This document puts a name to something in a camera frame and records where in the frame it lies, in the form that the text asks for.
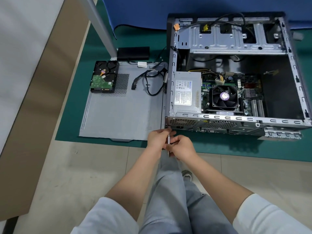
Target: leg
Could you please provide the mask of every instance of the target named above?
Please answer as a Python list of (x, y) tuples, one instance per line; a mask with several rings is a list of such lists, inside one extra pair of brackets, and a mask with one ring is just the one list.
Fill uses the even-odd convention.
[(163, 151), (140, 234), (192, 233), (179, 161)]
[(197, 186), (185, 179), (186, 202), (194, 234), (236, 233), (213, 199), (199, 191)]

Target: metal pole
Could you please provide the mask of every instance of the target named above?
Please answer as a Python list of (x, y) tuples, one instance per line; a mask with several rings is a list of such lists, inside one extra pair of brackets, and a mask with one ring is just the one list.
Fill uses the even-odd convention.
[(117, 59), (117, 49), (114, 47), (114, 44), (110, 38), (110, 35), (103, 23), (102, 18), (100, 17), (96, 5), (93, 0), (80, 0), (82, 7), (85, 10), (89, 20), (91, 21), (93, 27), (95, 28), (97, 34), (102, 40), (106, 50), (110, 54), (111, 58)]

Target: person's left hand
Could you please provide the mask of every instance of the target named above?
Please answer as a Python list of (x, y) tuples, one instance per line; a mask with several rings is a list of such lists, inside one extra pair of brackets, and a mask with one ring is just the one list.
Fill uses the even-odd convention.
[(176, 133), (171, 128), (151, 131), (147, 137), (147, 147), (161, 152), (168, 139), (168, 135), (173, 137)]

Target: sleeve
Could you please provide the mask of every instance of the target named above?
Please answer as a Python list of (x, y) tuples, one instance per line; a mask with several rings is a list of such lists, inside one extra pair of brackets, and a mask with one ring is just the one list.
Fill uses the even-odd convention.
[(138, 234), (138, 224), (116, 201), (100, 198), (71, 234)]
[(309, 228), (257, 194), (242, 203), (233, 227), (239, 234), (312, 234)]

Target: brown panel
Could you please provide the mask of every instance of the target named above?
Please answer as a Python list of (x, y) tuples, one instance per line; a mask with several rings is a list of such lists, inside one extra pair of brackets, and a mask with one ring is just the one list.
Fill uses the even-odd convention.
[(65, 0), (0, 156), (0, 220), (29, 211), (87, 25)]

